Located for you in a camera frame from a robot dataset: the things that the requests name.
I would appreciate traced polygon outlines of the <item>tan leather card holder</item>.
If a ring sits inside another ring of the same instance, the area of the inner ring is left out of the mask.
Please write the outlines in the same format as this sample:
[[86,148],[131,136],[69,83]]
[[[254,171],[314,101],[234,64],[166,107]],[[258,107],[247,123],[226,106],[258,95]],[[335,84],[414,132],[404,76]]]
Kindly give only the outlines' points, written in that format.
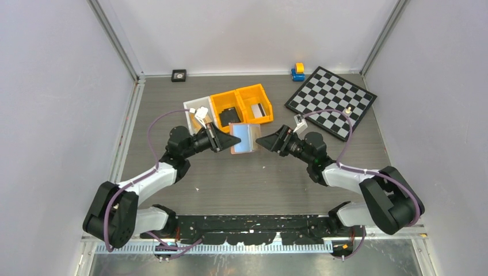
[[260,146],[256,140],[261,137],[260,124],[230,124],[230,134],[241,140],[231,147],[232,154],[247,154],[259,150]]

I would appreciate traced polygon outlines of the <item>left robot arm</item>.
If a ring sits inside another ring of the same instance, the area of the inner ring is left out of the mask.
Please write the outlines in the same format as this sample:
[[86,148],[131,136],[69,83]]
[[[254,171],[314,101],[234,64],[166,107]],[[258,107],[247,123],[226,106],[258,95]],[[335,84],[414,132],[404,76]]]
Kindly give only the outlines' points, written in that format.
[[162,205],[139,209],[141,203],[180,181],[190,168],[191,156],[205,150],[220,152],[240,142],[239,137],[221,131],[212,122],[193,135],[184,126],[174,127],[165,153],[154,167],[127,181],[100,184],[83,221],[83,231],[102,240],[108,251],[145,232],[172,237],[177,229],[174,212]]

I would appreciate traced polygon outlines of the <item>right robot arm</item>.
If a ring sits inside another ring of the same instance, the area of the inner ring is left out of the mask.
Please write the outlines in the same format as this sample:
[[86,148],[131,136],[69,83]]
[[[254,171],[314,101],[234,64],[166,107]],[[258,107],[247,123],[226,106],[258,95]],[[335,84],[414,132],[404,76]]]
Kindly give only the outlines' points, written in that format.
[[318,132],[309,132],[301,139],[283,125],[256,142],[270,152],[292,155],[305,162],[313,182],[350,190],[363,197],[363,202],[345,202],[329,212],[332,216],[328,221],[329,230],[336,236],[343,236],[357,225],[375,225],[393,235],[415,224],[425,212],[423,202],[395,167],[365,170],[339,164],[327,154],[326,143]]

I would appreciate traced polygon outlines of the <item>black card in bin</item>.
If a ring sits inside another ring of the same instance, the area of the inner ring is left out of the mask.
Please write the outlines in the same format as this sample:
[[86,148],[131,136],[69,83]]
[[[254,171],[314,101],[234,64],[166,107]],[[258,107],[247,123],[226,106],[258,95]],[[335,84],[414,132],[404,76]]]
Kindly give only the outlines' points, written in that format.
[[223,127],[227,127],[230,124],[241,123],[241,119],[235,107],[224,109],[219,114],[220,122]]

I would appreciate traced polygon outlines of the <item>white striped card in bin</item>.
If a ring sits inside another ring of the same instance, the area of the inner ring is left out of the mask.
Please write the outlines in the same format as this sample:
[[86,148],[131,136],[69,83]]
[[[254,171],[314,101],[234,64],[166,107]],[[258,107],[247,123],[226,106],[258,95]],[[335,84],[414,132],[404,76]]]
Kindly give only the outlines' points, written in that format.
[[251,106],[251,111],[254,118],[262,118],[266,116],[265,109],[261,103],[256,103]]

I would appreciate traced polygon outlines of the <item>white plastic bin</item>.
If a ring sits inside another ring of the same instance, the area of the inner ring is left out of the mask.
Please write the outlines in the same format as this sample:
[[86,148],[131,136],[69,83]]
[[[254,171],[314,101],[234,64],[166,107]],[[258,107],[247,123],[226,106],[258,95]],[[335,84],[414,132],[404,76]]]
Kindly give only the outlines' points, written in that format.
[[[186,114],[186,121],[187,121],[190,134],[195,134],[201,129],[202,125],[200,124],[200,121],[203,121],[205,123],[208,122],[216,123],[215,112],[211,103],[210,96],[201,97],[190,101],[185,101],[183,103],[183,106],[184,109],[189,110],[189,112]],[[198,118],[195,117],[195,115],[199,113],[202,114],[202,112],[199,112],[199,109],[202,107],[204,107],[207,110],[207,113],[204,117],[201,117],[201,119],[199,120]]]

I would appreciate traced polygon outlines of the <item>left orange plastic bin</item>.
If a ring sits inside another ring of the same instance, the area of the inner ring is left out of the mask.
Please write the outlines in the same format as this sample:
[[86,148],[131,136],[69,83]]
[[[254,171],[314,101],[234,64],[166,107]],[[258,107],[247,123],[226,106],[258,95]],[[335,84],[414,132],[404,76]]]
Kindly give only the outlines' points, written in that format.
[[213,94],[210,100],[216,114],[216,124],[223,132],[230,133],[230,124],[247,122],[247,113],[237,90]]

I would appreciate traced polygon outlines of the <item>orange plastic bin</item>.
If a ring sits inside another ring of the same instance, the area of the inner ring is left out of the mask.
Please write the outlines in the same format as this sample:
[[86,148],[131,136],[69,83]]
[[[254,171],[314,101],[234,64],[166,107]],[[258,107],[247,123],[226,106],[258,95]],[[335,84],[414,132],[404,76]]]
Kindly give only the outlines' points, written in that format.
[[237,90],[213,94],[210,100],[216,114],[216,124],[223,132],[230,133],[230,124],[247,122],[247,113]]
[[[274,120],[273,107],[262,84],[259,83],[251,86],[241,87],[237,89],[237,92],[242,98],[243,105],[247,113],[247,123],[267,124]],[[263,105],[266,112],[265,117],[254,118],[251,111],[251,106],[258,103]]]

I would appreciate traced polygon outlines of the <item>right orange plastic bin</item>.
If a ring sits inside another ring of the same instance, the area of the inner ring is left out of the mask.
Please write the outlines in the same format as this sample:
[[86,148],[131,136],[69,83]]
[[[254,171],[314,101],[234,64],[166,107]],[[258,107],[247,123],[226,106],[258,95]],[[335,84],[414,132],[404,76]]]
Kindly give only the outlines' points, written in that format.
[[[251,86],[241,87],[237,89],[237,92],[242,98],[243,105],[247,113],[247,123],[267,124],[274,120],[273,107],[262,84],[259,83]],[[251,111],[251,106],[258,103],[263,105],[266,112],[265,117],[254,118]]]

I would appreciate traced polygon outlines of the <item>black and white chessboard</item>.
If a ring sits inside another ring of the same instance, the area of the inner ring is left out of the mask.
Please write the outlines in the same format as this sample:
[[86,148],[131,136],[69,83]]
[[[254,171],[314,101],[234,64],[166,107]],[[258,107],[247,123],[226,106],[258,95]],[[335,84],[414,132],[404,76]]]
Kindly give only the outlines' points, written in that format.
[[306,118],[341,141],[347,141],[349,130],[357,128],[376,99],[377,95],[366,89],[323,67],[317,67],[284,106],[297,114],[323,109],[335,109],[346,114],[345,110],[351,107],[351,113],[346,114],[351,125],[337,112],[323,112]]

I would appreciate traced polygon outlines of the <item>blue and yellow toy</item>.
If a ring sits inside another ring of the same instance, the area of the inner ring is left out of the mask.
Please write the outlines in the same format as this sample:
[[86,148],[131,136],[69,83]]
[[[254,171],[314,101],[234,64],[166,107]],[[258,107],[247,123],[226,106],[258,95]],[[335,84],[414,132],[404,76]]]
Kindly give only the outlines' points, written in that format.
[[304,64],[303,63],[295,63],[295,66],[291,68],[291,76],[294,82],[302,82],[305,80],[304,74]]

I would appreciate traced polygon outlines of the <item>small black square device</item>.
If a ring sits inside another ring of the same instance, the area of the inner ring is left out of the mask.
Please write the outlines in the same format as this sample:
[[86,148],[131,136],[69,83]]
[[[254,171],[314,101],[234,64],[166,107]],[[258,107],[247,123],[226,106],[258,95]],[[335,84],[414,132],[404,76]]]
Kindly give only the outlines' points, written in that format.
[[171,82],[185,82],[187,76],[186,69],[175,69],[171,73]]

